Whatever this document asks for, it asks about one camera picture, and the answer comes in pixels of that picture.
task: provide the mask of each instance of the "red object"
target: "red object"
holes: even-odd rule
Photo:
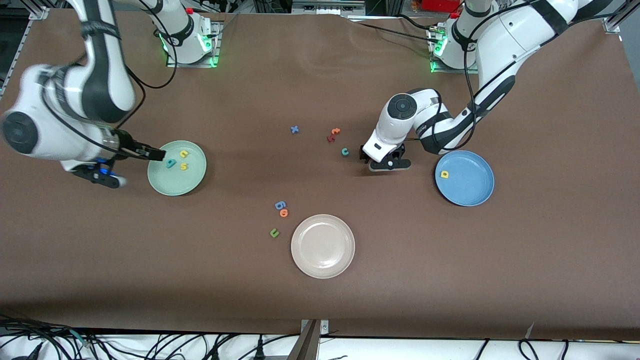
[[[460,5],[460,0],[422,0],[422,9],[431,12],[452,13]]]

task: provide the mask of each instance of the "brown table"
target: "brown table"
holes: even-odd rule
[[[117,16],[127,63],[163,82],[150,19]],[[82,52],[77,23],[70,10],[34,23],[0,110],[27,66]],[[202,146],[209,168],[189,195],[156,193],[142,161],[119,163],[130,183],[110,190],[0,145],[0,304],[90,327],[283,333],[329,318],[347,335],[520,338],[535,322],[537,338],[637,338],[640,96],[618,37],[581,24],[527,61],[467,147],[496,176],[476,208],[442,198],[438,157],[417,142],[409,171],[357,160],[389,97],[425,86],[452,113],[468,101],[419,40],[331,15],[238,16],[217,69],[179,69],[126,125],[152,145]],[[323,281],[289,241],[318,213],[356,238],[351,266]]]

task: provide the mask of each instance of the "black circular joint cap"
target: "black circular joint cap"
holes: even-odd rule
[[[407,94],[398,94],[389,100],[387,112],[394,119],[408,119],[415,115],[418,105],[415,99]]]
[[[25,113],[13,112],[2,123],[4,140],[21,154],[31,154],[38,143],[38,128]]]

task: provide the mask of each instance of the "plate rim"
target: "plate rim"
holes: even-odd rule
[[[202,150],[202,148],[201,148],[197,143],[192,142],[192,141],[189,141],[189,140],[174,140],[174,141],[168,142],[168,143],[166,143],[166,144],[164,144],[164,145],[160,146],[160,150],[164,150],[164,149],[163,149],[163,147],[167,147],[167,146],[169,146],[169,145],[171,145],[171,144],[173,144],[173,143],[188,143],[188,144],[191,144],[191,145],[195,146],[195,147],[196,147],[196,148],[197,148],[197,149],[202,153],[202,157],[203,157],[203,159],[204,159],[204,171],[202,172],[202,177],[198,180],[197,184],[196,184],[194,187],[192,187],[191,189],[189,189],[189,190],[187,190],[186,192],[183,192],[183,193],[169,194],[169,193],[161,192],[161,191],[160,191],[160,190],[158,190],[158,189],[154,186],[154,184],[151,182],[151,178],[150,178],[150,176],[149,176],[149,171],[150,171],[150,169],[151,169],[151,165],[153,164],[153,162],[149,161],[149,164],[147,165],[147,181],[149,182],[149,185],[151,185],[151,187],[152,187],[152,188],[153,188],[157,193],[159,193],[159,194],[161,194],[161,195],[164,195],[164,196],[181,196],[181,195],[184,195],[184,194],[187,194],[187,193],[192,192],[195,188],[197,188],[197,187],[198,187],[198,185],[200,185],[200,183],[202,182],[202,179],[204,179],[204,176],[205,176],[205,175],[206,175],[206,173],[207,173],[207,155],[204,153],[204,150]]]
[[[488,170],[489,170],[489,171],[488,171],[488,175],[489,175],[489,180],[490,180],[490,182],[491,182],[491,188],[490,188],[490,189],[489,189],[489,191],[488,191],[488,195],[487,195],[487,196],[486,196],[482,201],[477,202],[477,203],[473,203],[473,204],[463,204],[463,203],[460,203],[460,202],[454,201],[454,200],[453,200],[453,199],[451,199],[449,196],[447,196],[447,195],[442,191],[442,189],[440,188],[440,182],[441,182],[442,180],[440,180],[440,179],[439,179],[439,176],[438,176],[438,168],[440,168],[440,166],[441,166],[441,164],[443,163],[443,161],[445,160],[445,158],[447,158],[447,157],[448,157],[448,158],[451,158],[451,157],[453,157],[453,156],[460,157],[460,156],[462,156],[463,154],[464,154],[464,155],[470,154],[471,156],[475,157],[476,159],[473,159],[473,161],[475,161],[475,163],[476,163],[476,164],[478,164],[477,159],[480,159],[480,160],[484,163],[484,165],[486,165],[486,169],[488,169]],[[435,181],[436,181],[436,187],[438,188],[438,191],[440,192],[440,194],[442,194],[442,196],[444,196],[444,197],[445,197],[449,202],[451,202],[451,203],[453,203],[453,204],[455,204],[455,205],[458,205],[458,206],[465,206],[465,207],[468,207],[468,208],[470,208],[470,207],[472,207],[472,206],[478,206],[478,205],[481,205],[481,204],[483,204],[484,202],[486,202],[487,200],[489,200],[489,198],[490,198],[490,197],[491,197],[491,195],[493,194],[493,190],[495,189],[495,176],[494,176],[494,174],[493,174],[493,169],[491,168],[491,165],[489,165],[489,163],[488,163],[488,162],[487,162],[487,161],[486,161],[482,156],[480,156],[480,155],[478,155],[478,154],[474,153],[473,151],[469,151],[469,150],[455,150],[455,151],[448,152],[447,154],[444,154],[444,155],[440,158],[440,160],[438,160],[438,163],[436,164],[435,171],[434,171],[434,178],[435,178]]]
[[[301,227],[302,225],[307,222],[307,221],[311,221],[311,219],[315,218],[315,217],[329,217],[331,219],[337,220],[338,222],[344,224],[344,226],[346,226],[346,229],[349,231],[350,236],[348,236],[351,241],[350,243],[353,245],[353,251],[351,251],[351,255],[349,257],[349,261],[347,261],[344,265],[344,268],[342,270],[340,270],[340,272],[338,272],[335,275],[331,275],[331,276],[327,276],[327,277],[318,277],[312,274],[309,274],[308,272],[304,271],[300,265],[298,264],[298,262],[296,261],[296,256],[294,255],[294,239],[296,238],[296,233],[298,232],[302,232]],[[347,270],[349,268],[349,266],[351,265],[351,262],[353,261],[353,258],[355,257],[355,253],[356,253],[356,240],[355,240],[355,236],[353,235],[353,231],[351,230],[350,226],[341,218],[336,217],[335,215],[331,215],[331,214],[315,214],[315,215],[311,215],[310,217],[302,220],[300,222],[300,224],[298,224],[298,226],[296,227],[296,229],[293,231],[293,234],[291,235],[291,257],[293,258],[293,262],[296,264],[296,267],[298,268],[298,270],[300,270],[301,272],[303,272],[305,275],[309,276],[309,277],[313,277],[315,279],[322,279],[322,280],[326,280],[326,279],[331,279],[332,277],[336,277],[340,274],[342,274],[345,270]]]

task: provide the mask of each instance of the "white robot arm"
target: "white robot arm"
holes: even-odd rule
[[[16,103],[4,114],[2,133],[11,147],[26,156],[58,160],[66,171],[93,183],[122,187],[125,179],[111,172],[116,160],[160,161],[164,151],[107,124],[125,119],[136,101],[111,1],[69,3],[81,21],[86,65],[28,68]],[[169,52],[169,56],[190,63],[206,53],[198,31],[205,21],[197,14],[189,16],[179,0],[137,4],[152,16],[165,41],[174,45],[175,54]]]
[[[410,161],[402,159],[402,155],[403,141],[412,128],[428,152],[444,154],[455,149],[474,128],[474,123],[487,116],[511,90],[524,61],[560,35],[574,19],[579,7],[589,3],[588,0],[518,0],[512,10],[500,13],[491,19],[493,21],[483,24],[483,19],[488,19],[493,10],[487,0],[479,2],[487,9],[479,20],[468,11],[463,11],[458,19],[465,23],[462,26],[464,31],[455,22],[447,22],[447,33],[464,33],[467,39],[460,41],[460,36],[453,36],[454,40],[442,51],[445,57],[441,58],[449,66],[463,68],[465,51],[461,47],[468,46],[467,61],[471,51],[477,52],[474,58],[477,60],[480,90],[474,100],[458,116],[452,117],[436,90],[415,89],[393,96],[360,151],[362,160],[372,160],[369,164],[371,170],[404,170],[411,165]],[[471,7],[475,1],[467,3]],[[480,34],[477,47],[472,46],[474,28],[480,25],[478,29],[481,29],[485,24],[489,25]]]

